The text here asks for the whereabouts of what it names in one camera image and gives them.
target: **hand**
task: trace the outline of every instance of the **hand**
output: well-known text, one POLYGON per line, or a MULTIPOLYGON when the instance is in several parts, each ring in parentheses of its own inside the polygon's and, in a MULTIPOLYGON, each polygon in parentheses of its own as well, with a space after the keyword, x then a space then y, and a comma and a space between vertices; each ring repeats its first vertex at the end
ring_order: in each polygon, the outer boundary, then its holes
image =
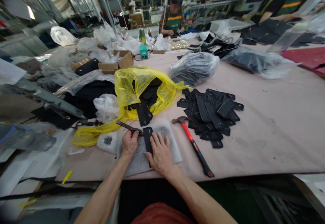
POLYGON ((123 152, 122 154, 132 157, 138 147, 138 135, 139 131, 135 131, 132 135, 130 130, 126 131, 122 138, 123 152))
POLYGON ((166 136, 166 144, 164 143, 161 133, 158 136, 152 133, 150 138, 153 156, 151 153, 146 152, 145 155, 148 158, 150 165, 155 169, 160 175, 167 178, 171 174, 173 168, 176 165, 173 162, 172 153, 170 151, 169 138, 166 136))

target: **yellow tag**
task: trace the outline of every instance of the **yellow tag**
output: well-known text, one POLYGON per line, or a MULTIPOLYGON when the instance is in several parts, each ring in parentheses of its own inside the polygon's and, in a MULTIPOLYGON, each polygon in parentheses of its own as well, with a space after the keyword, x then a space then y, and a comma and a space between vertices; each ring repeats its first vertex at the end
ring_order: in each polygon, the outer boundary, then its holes
POLYGON ((19 207, 26 207, 26 206, 29 206, 29 205, 35 203, 35 202, 36 202, 36 199, 33 199, 33 200, 31 200, 31 201, 28 201, 28 202, 22 202, 22 203, 19 205, 19 207))
POLYGON ((66 182, 66 180, 68 180, 68 178, 71 176, 71 173, 72 173, 72 171, 68 171, 67 175, 63 179, 62 184, 64 184, 66 182))

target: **yellow plastic bag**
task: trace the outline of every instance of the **yellow plastic bag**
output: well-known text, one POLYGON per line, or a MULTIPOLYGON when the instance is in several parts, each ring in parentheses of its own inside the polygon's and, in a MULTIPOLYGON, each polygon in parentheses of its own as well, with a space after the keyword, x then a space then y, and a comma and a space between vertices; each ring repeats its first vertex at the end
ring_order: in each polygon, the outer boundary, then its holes
POLYGON ((99 127, 78 129, 73 136, 72 143, 81 146, 93 146, 97 143, 100 134, 111 132, 119 127, 116 124, 117 120, 122 122, 137 120, 137 111, 129 111, 125 107, 134 103, 140 103, 140 95, 155 78, 160 79, 162 84, 157 90, 157 102, 150 108, 153 116, 172 106, 182 90, 189 88, 183 82, 175 84, 165 73, 146 66, 138 65, 120 69, 115 73, 114 80, 121 117, 99 127))

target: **hammer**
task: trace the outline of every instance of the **hammer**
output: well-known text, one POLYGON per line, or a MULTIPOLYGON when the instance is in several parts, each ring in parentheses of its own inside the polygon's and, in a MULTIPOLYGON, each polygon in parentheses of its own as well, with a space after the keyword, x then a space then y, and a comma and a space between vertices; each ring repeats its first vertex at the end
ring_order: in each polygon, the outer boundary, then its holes
POLYGON ((188 117, 181 116, 181 117, 179 117, 177 119, 173 119, 172 120, 172 123, 175 124, 175 123, 178 123, 179 122, 180 124, 182 124, 182 126, 183 126, 183 128, 185 130, 185 133, 188 136, 188 138, 189 138, 189 140, 190 140, 190 142, 191 142, 191 144, 192 144, 192 146, 194 148, 194 151, 196 152, 196 154, 197 154, 197 156, 198 156, 198 158, 199 158, 199 160, 201 162, 201 165, 203 167, 204 174, 207 175, 208 177, 212 178, 212 177, 214 177, 214 174, 210 170, 210 168, 209 168, 207 162, 205 161, 205 159, 204 159, 204 157, 203 157, 200 149, 196 145, 196 143, 195 143, 195 141, 194 141, 194 139, 193 139, 193 137, 192 137, 192 135, 191 135, 191 133, 189 131, 189 128, 187 127, 187 125, 185 123, 185 120, 192 121, 192 119, 189 119, 188 117))

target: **metal tool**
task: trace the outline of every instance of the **metal tool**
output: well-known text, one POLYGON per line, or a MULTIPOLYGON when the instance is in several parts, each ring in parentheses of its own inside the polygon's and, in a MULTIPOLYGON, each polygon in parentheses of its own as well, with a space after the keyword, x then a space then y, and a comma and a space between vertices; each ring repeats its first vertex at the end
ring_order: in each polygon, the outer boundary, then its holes
POLYGON ((200 162, 201 162, 201 164, 202 164, 202 166, 203 166, 204 174, 207 175, 208 177, 212 178, 212 177, 214 177, 214 174, 213 174, 212 171, 210 170, 210 168, 209 168, 207 162, 205 161, 205 159, 204 159, 204 157, 203 157, 203 155, 202 155, 200 149, 199 149, 198 146, 196 145, 196 143, 195 143, 195 141, 194 141, 194 139, 193 139, 193 136, 191 135, 191 133, 190 133, 190 131, 189 131, 189 128, 187 127, 187 125, 186 125, 186 123, 185 123, 185 120, 187 120, 187 121, 189 121, 189 122, 192 121, 192 120, 189 119, 188 117, 181 116, 181 117, 179 117, 179 118, 177 118, 177 119, 173 119, 173 120, 172 120, 172 123, 175 124, 175 123, 178 123, 178 122, 179 122, 180 124, 182 124, 182 126, 183 126, 183 128, 184 128, 184 130, 185 130, 185 133, 186 133, 186 135, 188 136, 188 138, 189 138, 189 140, 190 140, 190 142, 191 142, 191 144, 192 144, 192 146, 193 146, 193 148, 194 148, 194 150, 195 150, 197 156, 199 157, 199 160, 200 160, 200 162))
POLYGON ((140 137, 140 136, 143 136, 143 132, 142 132, 141 129, 137 129, 137 128, 131 127, 130 125, 127 125, 127 124, 121 122, 120 120, 118 120, 118 121, 116 122, 116 124, 118 124, 118 125, 120 125, 120 126, 126 128, 126 129, 128 129, 128 130, 130 130, 130 131, 132 132, 132 134, 133 134, 135 131, 139 131, 139 137, 140 137))

